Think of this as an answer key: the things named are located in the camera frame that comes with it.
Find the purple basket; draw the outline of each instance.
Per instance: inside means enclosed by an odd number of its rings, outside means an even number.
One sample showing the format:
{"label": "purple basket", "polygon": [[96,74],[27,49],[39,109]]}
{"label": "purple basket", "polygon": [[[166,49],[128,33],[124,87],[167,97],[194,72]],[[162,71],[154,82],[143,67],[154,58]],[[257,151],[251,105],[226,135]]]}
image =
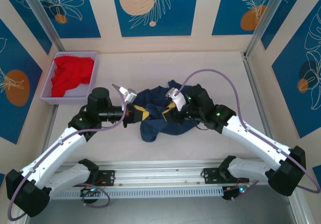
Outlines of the purple basket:
{"label": "purple basket", "polygon": [[57,68],[55,61],[52,62],[44,88],[42,89],[40,99],[49,104],[86,104],[87,97],[94,88],[98,71],[98,53],[97,52],[57,52],[55,58],[61,56],[90,57],[93,59],[94,68],[92,70],[89,84],[80,84],[77,88],[67,90],[63,97],[51,97],[52,82],[51,78],[55,76]]}

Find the red garment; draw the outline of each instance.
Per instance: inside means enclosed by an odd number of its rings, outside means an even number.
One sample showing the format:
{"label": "red garment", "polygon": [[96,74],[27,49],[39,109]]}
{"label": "red garment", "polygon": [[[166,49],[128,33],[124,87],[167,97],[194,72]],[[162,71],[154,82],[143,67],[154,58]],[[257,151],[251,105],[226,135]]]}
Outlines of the red garment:
{"label": "red garment", "polygon": [[66,90],[76,88],[80,83],[89,84],[94,60],[90,57],[62,56],[55,58],[57,69],[51,78],[51,97],[63,97]]}

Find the purple cable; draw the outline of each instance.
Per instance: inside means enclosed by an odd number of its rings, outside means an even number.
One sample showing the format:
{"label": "purple cable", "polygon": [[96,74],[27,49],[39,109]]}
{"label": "purple cable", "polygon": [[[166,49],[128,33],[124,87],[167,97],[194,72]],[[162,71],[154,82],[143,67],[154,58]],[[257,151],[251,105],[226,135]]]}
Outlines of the purple cable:
{"label": "purple cable", "polygon": [[107,131],[107,130],[112,130],[114,129],[115,127],[117,127],[118,125],[120,125],[120,123],[124,120],[125,118],[125,115],[126,115],[126,103],[125,103],[125,100],[124,100],[124,97],[122,95],[122,93],[119,91],[119,86],[115,85],[115,84],[112,84],[112,86],[117,90],[118,94],[120,95],[120,98],[121,98],[121,102],[122,102],[122,105],[123,105],[123,108],[124,108],[124,111],[122,113],[122,116],[120,118],[120,120],[113,126],[110,126],[110,127],[106,127],[106,128],[103,128],[103,129],[85,129],[85,130],[79,130],[79,131],[76,131],[76,132],[73,132],[72,134],[68,135],[67,137],[63,138],[61,140],[61,142],[58,142],[50,151],[48,151],[47,154],[45,154],[40,160],[38,163],[35,164],[35,166],[33,167],[33,171],[29,171],[28,174],[22,179],[22,181],[20,182],[20,184],[18,185],[18,187],[16,188],[14,194],[12,195],[12,198],[10,200],[10,203],[9,203],[9,207],[8,207],[8,219],[10,221],[17,221],[21,218],[23,218],[26,213],[23,213],[22,215],[18,216],[18,217],[12,217],[11,215],[11,212],[12,212],[12,208],[13,208],[13,205],[14,205],[14,201],[16,199],[16,196],[18,194],[18,192],[20,191],[21,187],[23,186],[23,184],[25,183],[25,181],[29,178],[29,176],[39,167],[39,165],[52,153],[55,151],[55,149],[57,149],[60,145],[62,145],[67,139],[69,139],[70,137],[76,135],[76,134],[80,134],[80,133],[83,133],[83,132],[100,132],[100,131]]}
{"label": "purple cable", "polygon": [[100,190],[100,192],[104,193],[108,198],[108,202],[105,205],[89,205],[89,204],[85,203],[85,196],[90,193],[90,191],[88,191],[87,193],[85,193],[82,196],[82,199],[81,199],[82,203],[84,203],[84,206],[87,206],[90,208],[104,208],[110,204],[110,197],[109,197],[108,193],[103,188],[100,188],[99,186],[95,186],[92,184],[85,184],[85,183],[78,184],[77,186],[91,186],[91,187],[97,188],[98,190]]}
{"label": "purple cable", "polygon": [[[235,93],[235,97],[236,97],[236,105],[237,105],[237,112],[238,112],[238,117],[240,119],[240,122],[242,124],[242,126],[246,129],[246,125],[242,119],[242,115],[241,115],[241,106],[240,106],[240,99],[239,96],[237,94],[237,90],[233,84],[233,82],[222,72],[214,70],[214,69],[201,69],[198,70],[196,72],[193,72],[191,75],[189,75],[186,80],[184,81],[183,85],[181,86],[181,88],[179,89],[179,91],[175,94],[178,95],[182,89],[184,88],[184,86],[186,85],[186,83],[188,82],[188,80],[190,80],[191,77],[193,77],[195,74],[200,73],[200,72],[215,72],[219,75],[221,75],[222,77],[224,77],[232,86],[234,93]],[[268,140],[266,140],[265,138],[261,137],[260,135],[258,135],[257,133],[255,133],[254,131],[252,131],[251,129],[248,130],[248,132],[250,132],[251,134],[253,134],[254,136],[258,137],[260,140],[264,141],[265,143],[267,143],[269,146],[271,146],[272,148],[278,150],[279,148],[277,146],[275,146],[273,143],[269,142]],[[304,186],[300,186],[298,185],[299,188],[312,192],[312,193],[320,193],[321,192],[321,188],[320,185],[318,184],[317,180],[315,178],[313,178],[313,176],[300,164],[298,163],[296,160],[294,160],[291,156],[289,156],[287,153],[285,153],[283,150],[280,150],[280,153],[283,154],[286,158],[288,158],[289,160],[291,160],[297,167],[299,167],[308,177],[309,179],[314,183],[314,185],[316,186],[316,190],[312,190],[310,188],[304,187]]]}

